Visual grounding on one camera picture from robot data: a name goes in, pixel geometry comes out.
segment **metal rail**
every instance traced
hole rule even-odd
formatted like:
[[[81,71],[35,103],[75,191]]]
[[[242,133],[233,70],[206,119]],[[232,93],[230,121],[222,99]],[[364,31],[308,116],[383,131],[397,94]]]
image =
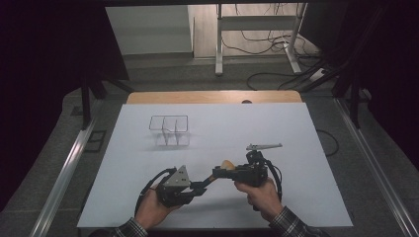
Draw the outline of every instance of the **metal rail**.
[[[351,131],[352,136],[355,138],[355,142],[357,143],[361,152],[364,154],[364,157],[367,161],[367,165],[370,171],[372,172],[373,177],[375,178],[385,200],[387,201],[390,210],[394,214],[395,219],[397,220],[401,230],[403,231],[404,236],[419,237],[418,230],[412,221],[409,211],[405,207],[397,191],[390,183],[387,175],[385,174],[384,170],[379,164],[377,157],[370,148],[362,131],[360,129],[357,129],[355,125],[352,123],[351,118],[349,116],[349,109],[345,105],[345,102],[343,101],[343,99],[335,99],[335,104],[339,112],[341,113],[341,116],[344,119],[346,125]]]
[[[71,148],[71,151],[68,154],[64,165],[62,166],[61,172],[59,173],[58,178],[56,179],[55,184],[49,193],[48,199],[42,208],[41,214],[38,217],[38,220],[35,223],[34,229],[32,230],[30,236],[41,237],[45,236],[48,232],[48,229],[55,217],[56,211],[61,204],[65,191],[67,190],[67,187],[77,167],[79,158],[83,153],[83,149],[86,146],[87,140],[89,139],[90,133],[92,132],[96,123],[97,114],[99,113],[100,108],[102,108],[102,104],[103,101],[101,100],[97,100],[93,104],[92,119],[86,129],[80,130],[79,134],[77,135],[73,147]]]

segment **plaid sleeve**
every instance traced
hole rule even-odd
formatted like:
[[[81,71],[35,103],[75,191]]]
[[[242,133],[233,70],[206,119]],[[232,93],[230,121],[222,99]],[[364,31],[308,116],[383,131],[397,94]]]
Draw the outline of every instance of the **plaid sleeve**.
[[[142,228],[133,218],[122,226],[116,228],[111,234],[112,237],[146,237],[147,235],[147,231],[145,231],[145,229]]]
[[[269,226],[281,237],[330,237],[320,229],[307,226],[286,206]]]
[[[269,226],[281,237],[302,237],[304,234],[304,223],[286,206],[277,215]]]

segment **human hand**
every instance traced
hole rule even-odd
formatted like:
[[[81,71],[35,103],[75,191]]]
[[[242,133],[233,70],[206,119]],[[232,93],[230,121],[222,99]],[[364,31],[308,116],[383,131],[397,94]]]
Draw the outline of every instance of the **human hand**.
[[[247,194],[247,201],[251,205],[255,205],[261,211],[264,219],[272,222],[272,220],[280,214],[284,207],[280,202],[274,181],[268,178],[259,188],[254,188],[246,184],[235,181],[235,187]]]
[[[166,207],[160,203],[157,198],[157,193],[154,190],[155,186],[145,193],[141,205],[135,214],[135,220],[144,228],[148,230],[161,223],[166,216],[181,205]]]

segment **black wall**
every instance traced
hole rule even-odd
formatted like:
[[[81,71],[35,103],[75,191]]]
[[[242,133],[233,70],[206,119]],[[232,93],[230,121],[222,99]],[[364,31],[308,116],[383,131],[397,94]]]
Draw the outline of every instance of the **black wall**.
[[[0,209],[21,184],[61,113],[63,97],[97,71],[127,79],[105,8],[0,4]]]
[[[419,170],[419,3],[392,1],[361,59],[370,110]]]

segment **transparent box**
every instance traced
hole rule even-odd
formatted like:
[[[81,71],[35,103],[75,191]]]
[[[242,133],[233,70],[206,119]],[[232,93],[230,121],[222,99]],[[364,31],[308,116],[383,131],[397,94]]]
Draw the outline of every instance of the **transparent box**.
[[[187,116],[153,116],[150,120],[149,129],[156,138],[156,145],[189,145]]]

